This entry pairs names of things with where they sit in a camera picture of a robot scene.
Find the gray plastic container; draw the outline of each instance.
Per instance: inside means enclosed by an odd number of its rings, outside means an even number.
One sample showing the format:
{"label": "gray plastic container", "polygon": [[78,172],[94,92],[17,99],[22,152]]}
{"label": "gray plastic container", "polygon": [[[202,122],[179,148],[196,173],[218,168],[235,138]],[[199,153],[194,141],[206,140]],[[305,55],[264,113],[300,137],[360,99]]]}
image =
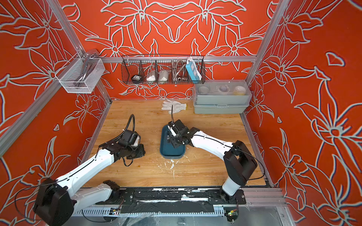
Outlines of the gray plastic container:
{"label": "gray plastic container", "polygon": [[244,80],[206,80],[195,84],[192,93],[196,114],[239,114],[251,99]]}

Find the metal handle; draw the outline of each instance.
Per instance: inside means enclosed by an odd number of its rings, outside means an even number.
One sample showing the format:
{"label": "metal handle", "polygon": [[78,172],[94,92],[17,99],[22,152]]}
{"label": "metal handle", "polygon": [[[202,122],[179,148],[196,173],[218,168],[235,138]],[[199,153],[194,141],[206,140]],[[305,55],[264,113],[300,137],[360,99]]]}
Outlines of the metal handle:
{"label": "metal handle", "polygon": [[84,60],[84,63],[83,63],[82,70],[80,71],[80,76],[81,76],[81,78],[79,79],[80,81],[84,80],[85,75],[87,74],[86,70],[87,70],[87,65],[88,65],[89,60],[91,58],[98,57],[99,52],[96,49],[91,49],[88,52],[86,52],[83,56],[85,57],[85,60]]}

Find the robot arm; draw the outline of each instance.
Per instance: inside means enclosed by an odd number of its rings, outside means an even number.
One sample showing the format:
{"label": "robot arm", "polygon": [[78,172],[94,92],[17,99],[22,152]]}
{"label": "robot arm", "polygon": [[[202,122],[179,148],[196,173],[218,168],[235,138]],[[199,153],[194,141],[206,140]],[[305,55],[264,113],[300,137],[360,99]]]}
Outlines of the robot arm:
{"label": "robot arm", "polygon": [[133,159],[145,155],[140,136],[130,130],[102,144],[93,157],[56,180],[47,178],[39,187],[33,211],[48,225],[63,225],[73,214],[100,201],[116,203],[120,187],[112,181],[104,181],[97,187],[77,192],[87,181],[105,167],[123,158]]}
{"label": "robot arm", "polygon": [[188,129],[181,120],[169,122],[170,142],[176,148],[180,145],[191,145],[202,148],[225,162],[228,178],[222,185],[221,197],[225,202],[233,199],[233,195],[245,186],[248,179],[258,166],[248,148],[241,141],[235,143],[219,140],[205,134],[197,128]]}

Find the wire mesh basket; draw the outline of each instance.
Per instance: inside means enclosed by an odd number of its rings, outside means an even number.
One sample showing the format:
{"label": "wire mesh basket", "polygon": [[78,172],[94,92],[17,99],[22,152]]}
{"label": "wire mesh basket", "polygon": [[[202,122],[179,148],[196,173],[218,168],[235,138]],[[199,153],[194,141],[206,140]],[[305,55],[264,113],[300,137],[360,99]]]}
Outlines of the wire mesh basket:
{"label": "wire mesh basket", "polygon": [[[154,57],[149,60],[129,59],[122,56],[122,81],[126,84],[198,84],[205,82],[205,63],[203,56]],[[192,80],[186,69],[187,57],[190,56],[201,75],[201,80]]]}
{"label": "wire mesh basket", "polygon": [[87,73],[83,76],[81,75],[83,62],[81,59],[75,59],[72,67],[61,78],[58,78],[67,93],[93,92],[105,68],[101,59],[91,59],[88,65]]}

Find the orange wall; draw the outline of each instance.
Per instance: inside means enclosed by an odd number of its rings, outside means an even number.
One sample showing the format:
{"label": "orange wall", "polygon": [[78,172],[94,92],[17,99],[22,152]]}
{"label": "orange wall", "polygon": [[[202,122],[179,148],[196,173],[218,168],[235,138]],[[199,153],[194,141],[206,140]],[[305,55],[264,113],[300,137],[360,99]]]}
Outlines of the orange wall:
{"label": "orange wall", "polygon": [[1,2],[0,136],[75,54],[60,23],[44,2]]}
{"label": "orange wall", "polygon": [[37,188],[14,196],[80,164],[106,106],[99,90],[70,94],[61,88],[0,159],[0,225],[36,224],[32,210]]}
{"label": "orange wall", "polygon": [[[0,136],[18,119],[75,54],[46,1],[0,3]],[[100,91],[68,94],[61,88],[0,158],[0,225],[38,224],[32,207],[46,177],[81,161],[106,106]]]}
{"label": "orange wall", "polygon": [[[277,1],[59,1],[86,50],[125,54],[255,55]],[[209,79],[244,79],[245,63],[206,64]],[[191,85],[125,85],[121,67],[102,78],[113,99],[189,98]]]}
{"label": "orange wall", "polygon": [[293,0],[246,109],[297,225],[362,224],[360,1]]}

